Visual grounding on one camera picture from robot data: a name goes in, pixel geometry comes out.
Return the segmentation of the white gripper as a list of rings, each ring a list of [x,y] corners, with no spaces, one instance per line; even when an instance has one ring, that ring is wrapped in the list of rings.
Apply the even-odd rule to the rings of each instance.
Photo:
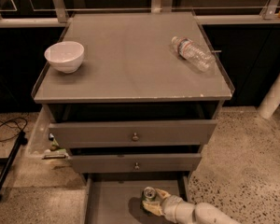
[[[168,221],[183,223],[184,218],[177,210],[177,207],[182,204],[184,200],[175,195],[171,196],[169,192],[163,189],[156,189],[156,193],[162,203],[142,201],[144,209],[155,216],[164,216]]]

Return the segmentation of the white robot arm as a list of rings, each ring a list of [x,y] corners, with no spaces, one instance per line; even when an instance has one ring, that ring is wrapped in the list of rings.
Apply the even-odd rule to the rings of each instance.
[[[280,224],[280,72],[257,108],[224,108],[186,202],[163,189],[144,199],[174,224]]]

